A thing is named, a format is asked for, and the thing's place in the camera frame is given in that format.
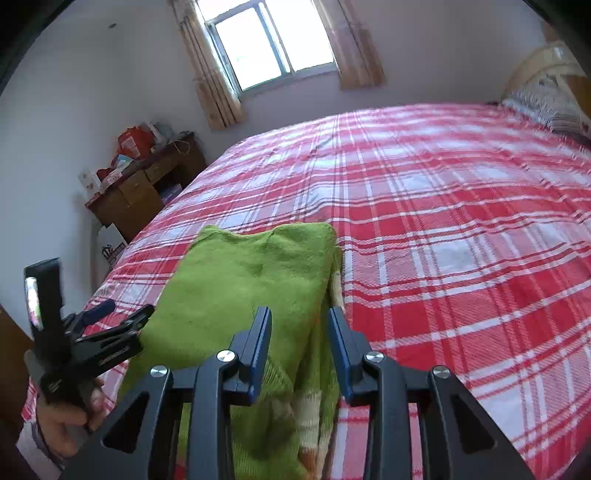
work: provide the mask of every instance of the metal screw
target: metal screw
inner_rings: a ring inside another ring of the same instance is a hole
[[[228,363],[231,362],[236,358],[236,354],[231,350],[222,350],[221,352],[217,353],[217,359],[220,362]]]
[[[155,367],[152,367],[152,370],[150,370],[150,375],[152,375],[154,378],[158,378],[165,376],[167,372],[168,368],[166,368],[164,365],[156,365]]]
[[[373,364],[378,364],[384,359],[382,352],[368,352],[365,354],[365,359]]]
[[[433,375],[439,378],[449,378],[452,373],[449,371],[448,367],[445,365],[437,365],[433,367]]]

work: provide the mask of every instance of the desk drawer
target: desk drawer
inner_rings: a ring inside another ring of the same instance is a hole
[[[119,190],[130,205],[133,205],[140,198],[144,197],[149,190],[153,189],[154,188],[148,182],[148,179],[146,178],[146,175],[143,171],[134,173],[131,177],[119,185]]]
[[[117,217],[113,223],[121,232],[125,241],[129,243],[158,215],[162,208],[164,208],[164,204],[161,198],[156,190],[150,187],[137,202],[117,212]]]
[[[90,209],[103,225],[109,226],[115,221],[117,212],[126,208],[127,205],[127,200],[118,189],[109,189],[94,202]]]
[[[148,181],[153,185],[176,166],[177,162],[174,157],[162,158],[155,164],[146,168],[145,172],[146,176],[148,177]]]

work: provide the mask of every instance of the window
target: window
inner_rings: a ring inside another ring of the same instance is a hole
[[[197,0],[237,92],[334,69],[311,0]]]

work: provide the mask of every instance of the human hand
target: human hand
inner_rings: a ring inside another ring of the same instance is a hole
[[[78,451],[79,445],[68,432],[68,426],[88,424],[91,431],[95,431],[106,417],[105,394],[100,389],[104,382],[97,378],[96,387],[90,396],[92,415],[89,417],[81,408],[69,403],[48,404],[41,395],[37,400],[37,424],[43,434],[49,450],[61,457],[71,457]]]

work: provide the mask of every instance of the red plaid bedsheet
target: red plaid bedsheet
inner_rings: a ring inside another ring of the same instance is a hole
[[[351,326],[403,365],[448,365],[536,477],[557,478],[591,435],[590,168],[590,152],[495,106],[371,109],[257,135],[137,236],[89,303],[116,312],[89,330],[156,304],[204,225],[330,222]],[[112,401],[125,371],[104,375]],[[34,406],[31,387],[25,419]],[[368,411],[339,408],[330,477],[359,479]]]

